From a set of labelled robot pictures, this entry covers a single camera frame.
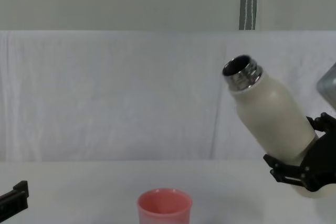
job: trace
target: bottle opening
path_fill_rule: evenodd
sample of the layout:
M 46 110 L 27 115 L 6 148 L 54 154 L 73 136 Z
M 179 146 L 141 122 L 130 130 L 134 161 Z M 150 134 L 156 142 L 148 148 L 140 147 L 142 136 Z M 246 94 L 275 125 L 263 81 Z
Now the bottle opening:
M 249 55 L 240 55 L 232 59 L 223 69 L 224 76 L 233 76 L 242 71 L 250 63 L 251 57 Z

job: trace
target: white bottle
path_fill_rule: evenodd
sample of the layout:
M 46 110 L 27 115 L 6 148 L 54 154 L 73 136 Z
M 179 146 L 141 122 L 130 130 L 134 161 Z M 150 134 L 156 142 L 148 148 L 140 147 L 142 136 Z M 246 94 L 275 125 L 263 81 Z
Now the white bottle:
M 237 114 L 267 154 L 288 165 L 300 165 L 316 133 L 288 90 L 263 71 L 262 67 L 242 55 L 223 69 Z M 303 187 L 295 190 L 311 198 L 331 193 L 327 185 L 312 193 Z

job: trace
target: pink cup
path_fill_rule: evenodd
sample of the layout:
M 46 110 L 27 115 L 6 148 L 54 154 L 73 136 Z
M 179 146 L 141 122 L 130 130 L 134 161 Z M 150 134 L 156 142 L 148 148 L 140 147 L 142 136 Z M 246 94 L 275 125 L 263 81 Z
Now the pink cup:
M 176 189 L 158 188 L 138 199 L 140 224 L 189 224 L 191 197 Z

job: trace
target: gray metal object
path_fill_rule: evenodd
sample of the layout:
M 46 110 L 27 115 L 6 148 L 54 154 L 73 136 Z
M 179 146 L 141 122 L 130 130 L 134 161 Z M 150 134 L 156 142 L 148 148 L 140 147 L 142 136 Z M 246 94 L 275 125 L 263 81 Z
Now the gray metal object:
M 336 110 L 336 63 L 318 81 L 317 90 L 321 96 Z

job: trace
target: white table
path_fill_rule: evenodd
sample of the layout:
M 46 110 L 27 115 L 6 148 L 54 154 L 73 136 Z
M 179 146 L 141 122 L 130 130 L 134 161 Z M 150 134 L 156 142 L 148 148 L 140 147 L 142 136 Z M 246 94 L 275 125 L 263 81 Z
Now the white table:
M 138 223 L 136 199 L 175 187 L 194 200 L 192 224 L 333 223 L 336 196 L 313 200 L 247 161 L 2 163 L 0 194 L 28 180 L 29 208 L 5 223 Z

